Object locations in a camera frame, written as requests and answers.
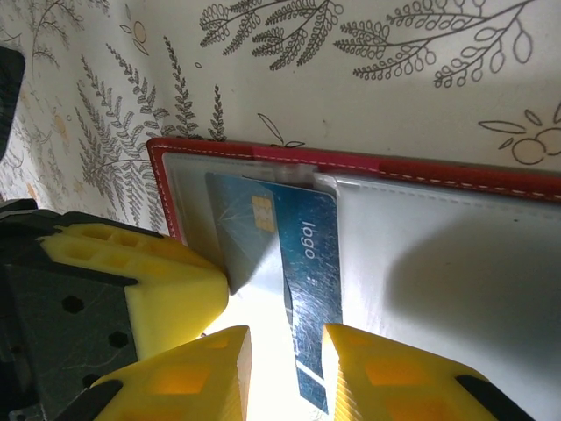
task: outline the blue credit card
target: blue credit card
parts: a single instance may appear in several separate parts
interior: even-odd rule
[[[237,287],[278,235],[300,394],[327,412],[323,324],[342,323],[335,199],[231,175],[208,173],[207,185],[224,262]]]

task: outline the yellow plastic gripper pad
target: yellow plastic gripper pad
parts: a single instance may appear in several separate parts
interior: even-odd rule
[[[329,324],[323,328],[322,359],[328,408],[336,421],[497,419],[457,378],[494,386],[477,371],[433,353]],[[503,397],[516,414],[512,419],[532,419]]]
[[[106,375],[122,388],[96,421],[245,421],[252,369],[247,326],[235,326]]]
[[[228,303],[224,274],[166,236],[76,224],[41,245],[54,262],[138,281],[124,292],[139,360],[198,338]]]

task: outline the black screw hole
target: black screw hole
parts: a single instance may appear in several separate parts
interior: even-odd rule
[[[84,302],[77,296],[67,296],[62,300],[62,308],[68,313],[76,314],[84,310]]]
[[[94,374],[89,374],[89,375],[84,375],[82,377],[82,385],[85,389],[89,388],[92,384],[94,384],[95,382],[97,382],[99,380],[101,376],[100,375],[94,375]]]
[[[113,346],[114,348],[124,348],[125,346],[129,345],[129,337],[126,336],[126,333],[122,332],[113,332],[109,335],[109,345]]]

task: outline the red leather edge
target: red leather edge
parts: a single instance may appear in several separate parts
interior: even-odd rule
[[[306,148],[281,148],[243,142],[156,138],[147,143],[156,182],[172,237],[181,240],[171,190],[163,164],[164,153],[191,153],[249,161],[307,163],[328,172],[343,170],[380,178],[455,189],[491,192],[561,203],[561,177],[534,171],[474,167],[432,161],[343,153]]]

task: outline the table surface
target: table surface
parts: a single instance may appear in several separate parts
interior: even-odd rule
[[[561,171],[558,0],[162,4],[0,3],[3,196],[165,232],[162,135]]]

